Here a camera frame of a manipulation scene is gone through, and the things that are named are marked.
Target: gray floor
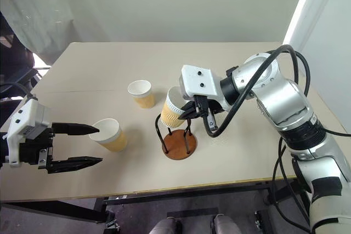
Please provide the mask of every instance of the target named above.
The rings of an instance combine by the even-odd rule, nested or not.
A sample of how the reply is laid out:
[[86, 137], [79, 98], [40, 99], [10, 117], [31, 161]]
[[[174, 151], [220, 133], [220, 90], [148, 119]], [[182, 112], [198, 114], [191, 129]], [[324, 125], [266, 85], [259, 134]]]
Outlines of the gray floor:
[[[253, 212], [268, 208], [276, 233], [304, 233], [284, 222], [274, 207], [267, 207], [263, 203], [263, 195], [265, 195], [263, 192], [251, 191], [111, 206], [108, 209], [112, 209], [115, 212], [116, 219], [122, 227], [122, 234], [149, 233], [153, 226], [159, 220], [164, 219], [169, 212], [204, 208], [218, 208], [220, 213], [232, 217], [242, 232], [246, 234], [260, 233], [255, 227]], [[93, 208], [95, 200], [76, 199], [68, 202]], [[281, 202], [281, 207], [292, 220], [304, 224], [303, 218], [295, 204], [293, 204], [292, 199]], [[4, 207], [0, 211], [0, 217], [0, 233], [6, 234], [102, 234], [104, 229], [104, 224], [39, 215]], [[181, 218], [183, 233], [210, 233], [211, 217], [211, 215], [203, 215]]]

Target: table top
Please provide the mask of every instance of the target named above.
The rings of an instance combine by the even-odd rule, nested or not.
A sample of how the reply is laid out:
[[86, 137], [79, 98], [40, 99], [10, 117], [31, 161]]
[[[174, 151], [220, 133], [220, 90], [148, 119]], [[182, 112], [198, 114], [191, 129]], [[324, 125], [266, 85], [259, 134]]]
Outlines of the table top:
[[[93, 124], [103, 118], [117, 119], [128, 145], [121, 152], [110, 152], [88, 135], [56, 135], [55, 160], [93, 156], [102, 157], [103, 161], [59, 174], [47, 174], [44, 169], [37, 170], [36, 165], [9, 168], [5, 164], [0, 170], [1, 201], [113, 196], [271, 178], [279, 135], [257, 109], [255, 100], [245, 101], [217, 138], [207, 136], [202, 121], [194, 120], [192, 131], [197, 149], [181, 161], [163, 154], [154, 123], [168, 88], [179, 85], [183, 64], [208, 68], [225, 76], [225, 70], [241, 65], [252, 54], [279, 45], [279, 42], [72, 43], [32, 92], [41, 104], [51, 108], [53, 122]], [[288, 55], [282, 55], [279, 62], [283, 74], [291, 78]], [[139, 108], [128, 94], [128, 84], [136, 79], [151, 82], [156, 98], [153, 108]], [[308, 98], [327, 128], [344, 131], [313, 88]], [[219, 124], [225, 115], [217, 116]], [[6, 131], [8, 124], [7, 121], [1, 131]], [[167, 134], [161, 122], [160, 129], [163, 135]], [[350, 139], [336, 140], [351, 161]], [[289, 155], [283, 160], [287, 174], [293, 175]]]

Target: black cable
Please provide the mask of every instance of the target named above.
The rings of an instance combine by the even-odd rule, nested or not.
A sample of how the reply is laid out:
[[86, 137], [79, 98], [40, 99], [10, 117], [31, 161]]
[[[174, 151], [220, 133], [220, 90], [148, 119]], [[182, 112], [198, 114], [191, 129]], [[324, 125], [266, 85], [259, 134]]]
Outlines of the black cable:
[[271, 53], [271, 55], [260, 65], [258, 70], [255, 72], [255, 74], [249, 80], [248, 84], [243, 89], [242, 93], [239, 95], [238, 99], [233, 104], [232, 108], [230, 109], [227, 116], [225, 117], [223, 123], [220, 125], [220, 127], [215, 132], [211, 131], [211, 129], [208, 125], [208, 122], [207, 122], [207, 116], [204, 116], [204, 115], [201, 116], [203, 119], [203, 124], [205, 125], [206, 132], [210, 137], [217, 137], [226, 129], [226, 127], [228, 126], [228, 124], [230, 123], [230, 121], [232, 120], [232, 118], [234, 117], [236, 112], [238, 111], [239, 107], [242, 105], [242, 103], [246, 99], [246, 96], [250, 93], [252, 87], [256, 84], [256, 82], [258, 81], [258, 79], [262, 75], [262, 73], [283, 51], [288, 51], [291, 55], [291, 58], [293, 60], [293, 64], [295, 67], [294, 74], [296, 74], [294, 76], [294, 81], [296, 83], [298, 83], [297, 59], [296, 59], [295, 51], [293, 50], [293, 48], [290, 45], [282, 45], [278, 49], [273, 51]]
[[[305, 84], [305, 91], [304, 94], [305, 96], [307, 96], [308, 94], [308, 90], [309, 90], [309, 86], [311, 83], [311, 76], [310, 76], [310, 70], [309, 70], [309, 66], [308, 63], [305, 59], [305, 57], [300, 53], [295, 51], [296, 56], [300, 59], [300, 61], [302, 62], [304, 68], [305, 68], [305, 73], [306, 73], [306, 84]], [[335, 131], [331, 131], [325, 128], [322, 128], [323, 131], [329, 133], [329, 134], [333, 134], [333, 135], [337, 135], [337, 136], [345, 136], [345, 137], [351, 137], [351, 134], [345, 134], [345, 133], [339, 133], [339, 132], [335, 132]]]
[[6, 85], [16, 86], [17, 88], [21, 89], [27, 95], [27, 101], [35, 98], [35, 96], [33, 94], [31, 94], [31, 92], [20, 83], [16, 83], [16, 82], [2, 82], [2, 83], [0, 83], [0, 86], [6, 86]]
[[295, 51], [296, 53], [296, 56], [300, 59], [300, 61], [302, 62], [303, 64], [303, 67], [305, 68], [305, 74], [306, 74], [306, 83], [305, 83], [305, 90], [304, 90], [304, 95], [307, 96], [308, 94], [308, 91], [309, 91], [309, 86], [311, 84], [311, 73], [310, 73], [310, 70], [309, 70], [309, 66], [308, 66], [308, 63], [307, 63], [307, 60], [306, 58], [300, 53], [300, 52], [297, 52]]
[[[279, 139], [279, 146], [281, 147], [282, 145], [282, 141], [283, 141], [283, 138], [281, 137]], [[281, 150], [281, 155], [283, 155], [284, 151], [286, 150], [286, 146], [284, 146]], [[307, 233], [311, 233], [309, 231], [308, 228], [292, 221], [291, 219], [287, 218], [284, 213], [281, 211], [281, 209], [279, 208], [279, 205], [278, 205], [278, 202], [276, 201], [276, 197], [275, 197], [275, 192], [276, 192], [276, 184], [275, 184], [275, 175], [276, 175], [276, 171], [277, 171], [277, 168], [278, 168], [278, 164], [279, 164], [279, 160], [277, 160], [275, 162], [275, 166], [274, 166], [274, 169], [273, 169], [273, 176], [272, 176], [272, 197], [273, 197], [273, 205], [275, 206], [276, 210], [278, 211], [278, 213], [281, 215], [281, 217], [286, 221], [288, 222], [289, 224], [307, 232]]]
[[289, 183], [289, 181], [288, 181], [288, 179], [286, 177], [285, 170], [284, 170], [284, 167], [283, 167], [283, 162], [281, 160], [281, 156], [282, 156], [281, 145], [282, 145], [282, 143], [280, 142], [279, 145], [278, 145], [278, 160], [279, 160], [279, 166], [280, 166], [281, 173], [283, 175], [283, 178], [284, 178], [284, 181], [286, 183], [286, 186], [289, 189], [290, 194], [291, 194], [292, 198], [294, 199], [298, 209], [300, 210], [301, 214], [305, 218], [306, 222], [309, 224], [309, 216], [307, 215], [306, 211], [303, 209], [302, 205], [300, 204], [299, 200], [297, 199], [297, 196], [294, 193], [294, 190], [292, 189], [292, 187], [291, 187], [291, 185], [290, 185], [290, 183]]
[[334, 132], [334, 131], [330, 131], [328, 129], [325, 128], [321, 128], [321, 130], [329, 133], [329, 134], [333, 134], [333, 135], [337, 135], [337, 136], [345, 136], [345, 137], [351, 137], [351, 134], [344, 134], [344, 133], [339, 133], [339, 132]]

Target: black wire stand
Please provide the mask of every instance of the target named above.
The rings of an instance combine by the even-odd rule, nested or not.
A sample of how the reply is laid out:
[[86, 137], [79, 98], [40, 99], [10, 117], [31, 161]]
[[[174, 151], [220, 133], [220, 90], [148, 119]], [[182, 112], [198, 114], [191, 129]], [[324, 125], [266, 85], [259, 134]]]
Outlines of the black wire stand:
[[191, 133], [191, 119], [187, 119], [188, 125], [186, 129], [178, 129], [171, 131], [169, 127], [168, 134], [163, 139], [160, 129], [158, 128], [158, 121], [161, 117], [159, 114], [155, 120], [155, 128], [158, 135], [158, 138], [161, 141], [163, 153], [174, 160], [181, 160], [189, 157], [196, 149], [196, 138]]

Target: white paper cup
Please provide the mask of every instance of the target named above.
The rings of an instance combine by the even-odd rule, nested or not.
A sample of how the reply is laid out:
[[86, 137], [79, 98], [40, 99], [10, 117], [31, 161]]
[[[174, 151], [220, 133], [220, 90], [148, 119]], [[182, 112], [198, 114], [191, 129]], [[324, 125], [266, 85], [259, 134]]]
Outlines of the white paper cup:
[[188, 101], [183, 99], [180, 86], [174, 86], [168, 90], [167, 98], [161, 112], [161, 122], [163, 125], [176, 128], [185, 120], [179, 120], [178, 117], [184, 112], [182, 108]]
[[151, 92], [151, 83], [140, 79], [128, 85], [128, 92], [134, 98], [134, 101], [141, 108], [152, 108], [155, 105], [155, 98]]
[[107, 118], [93, 124], [98, 133], [89, 134], [90, 139], [113, 152], [122, 151], [127, 146], [127, 138], [117, 120]]

